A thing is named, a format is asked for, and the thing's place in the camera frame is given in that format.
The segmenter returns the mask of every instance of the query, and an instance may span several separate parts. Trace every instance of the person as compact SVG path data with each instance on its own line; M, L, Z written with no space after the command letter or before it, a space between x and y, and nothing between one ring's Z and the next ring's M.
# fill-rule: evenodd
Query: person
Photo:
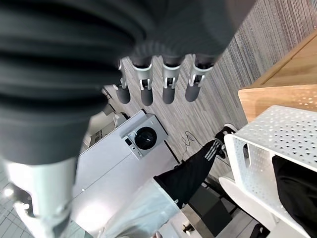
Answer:
M216 156L226 157L224 136L236 131L232 124L225 124L214 140L188 160L147 181L111 217L98 238L161 237L159 228L189 202L208 176Z

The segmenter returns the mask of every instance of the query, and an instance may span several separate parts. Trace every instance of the black shoe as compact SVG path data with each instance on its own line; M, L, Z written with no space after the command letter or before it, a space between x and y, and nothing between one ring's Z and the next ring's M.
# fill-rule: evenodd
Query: black shoe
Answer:
M225 159L227 157L226 155L226 150L225 150L225 145L224 145L224 136L226 134L234 134L238 131L238 129L233 125L233 124L230 124L230 123L226 123L223 127L223 129L218 132L215 136L216 139L220 140L222 142L222 153L220 154L220 157Z

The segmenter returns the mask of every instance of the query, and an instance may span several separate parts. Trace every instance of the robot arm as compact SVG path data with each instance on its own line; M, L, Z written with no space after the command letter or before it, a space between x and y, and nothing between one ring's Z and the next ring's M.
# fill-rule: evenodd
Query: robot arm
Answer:
M102 87L116 85L121 101L130 100L117 62L131 56L150 104L151 69L135 59L162 55L170 103L179 72L168 58L217 59L254 1L1 1L0 155L14 206L35 237L60 237L68 224L82 139L107 104ZM190 89L211 66L194 64Z

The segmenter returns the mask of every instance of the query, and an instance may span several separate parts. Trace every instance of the gray striped carpet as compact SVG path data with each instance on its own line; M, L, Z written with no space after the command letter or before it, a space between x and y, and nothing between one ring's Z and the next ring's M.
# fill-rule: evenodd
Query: gray striped carpet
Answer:
M259 0L232 39L200 91L199 98L185 100L187 78L193 57L187 56L177 82L175 100L171 105L162 101L161 58L154 58L154 103L145 107L140 98L138 81L131 62L124 67L131 93L131 102L119 103L112 86L108 86L117 111L133 115L141 108L154 113L169 133L168 143L181 159L186 149L181 140L185 131L192 132L201 143L213 139L226 122L237 127L247 123L238 90L252 84L272 65L286 55L309 33L317 28L317 0ZM199 150L197 142L184 155L184 159ZM216 178L228 171L228 166L216 161L211 175Z

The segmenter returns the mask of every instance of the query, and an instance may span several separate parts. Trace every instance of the black bag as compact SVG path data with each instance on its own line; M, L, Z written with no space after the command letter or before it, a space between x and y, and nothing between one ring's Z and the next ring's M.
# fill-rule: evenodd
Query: black bag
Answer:
M312 238L317 238L317 173L279 156L274 156L272 163L281 203Z

